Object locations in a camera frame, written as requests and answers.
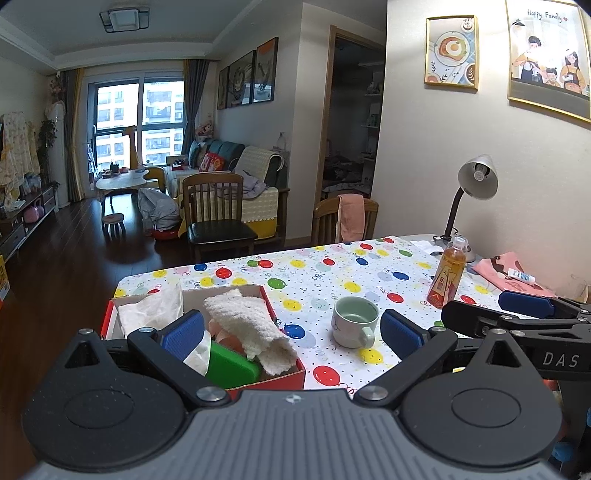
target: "mug handle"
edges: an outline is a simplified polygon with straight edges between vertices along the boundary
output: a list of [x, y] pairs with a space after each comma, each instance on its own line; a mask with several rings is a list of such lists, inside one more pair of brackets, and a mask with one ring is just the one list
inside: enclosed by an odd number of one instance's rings
[[374, 346], [375, 335], [371, 328], [363, 327], [359, 333], [359, 343], [361, 348], [371, 348]]

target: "ceramic mug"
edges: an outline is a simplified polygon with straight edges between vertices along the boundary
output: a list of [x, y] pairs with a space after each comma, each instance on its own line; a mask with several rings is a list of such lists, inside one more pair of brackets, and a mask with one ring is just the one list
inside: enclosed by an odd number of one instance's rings
[[370, 348], [379, 310], [362, 297], [342, 297], [333, 309], [332, 328], [335, 342], [347, 348]]

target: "small stool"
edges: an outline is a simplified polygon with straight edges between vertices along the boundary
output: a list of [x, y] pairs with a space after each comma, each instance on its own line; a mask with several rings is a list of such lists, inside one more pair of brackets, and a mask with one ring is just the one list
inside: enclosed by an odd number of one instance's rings
[[121, 231], [125, 233], [125, 225], [123, 224], [123, 220], [125, 220], [125, 216], [123, 213], [111, 213], [110, 215], [105, 215], [103, 217], [103, 228], [108, 228], [111, 226], [111, 235], [115, 234], [115, 231], [119, 233], [119, 226], [121, 225]]

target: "ceiling light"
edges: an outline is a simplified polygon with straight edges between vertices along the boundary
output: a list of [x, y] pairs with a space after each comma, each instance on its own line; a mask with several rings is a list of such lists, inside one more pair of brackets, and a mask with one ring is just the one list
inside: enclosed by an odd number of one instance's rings
[[128, 32], [148, 28], [150, 9], [147, 7], [117, 8], [100, 13], [107, 33]]

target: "wooden floor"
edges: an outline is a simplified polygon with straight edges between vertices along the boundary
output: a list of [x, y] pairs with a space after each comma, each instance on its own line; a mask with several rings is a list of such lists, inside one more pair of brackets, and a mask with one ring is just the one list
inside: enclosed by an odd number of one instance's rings
[[154, 242], [142, 234], [130, 195], [115, 197], [113, 209], [125, 215], [124, 238], [105, 237], [100, 204], [84, 200], [50, 215], [7, 263], [11, 291], [0, 310], [2, 480], [19, 478], [35, 464], [21, 430], [21, 410], [74, 333], [100, 329], [119, 280], [191, 263], [186, 240]]

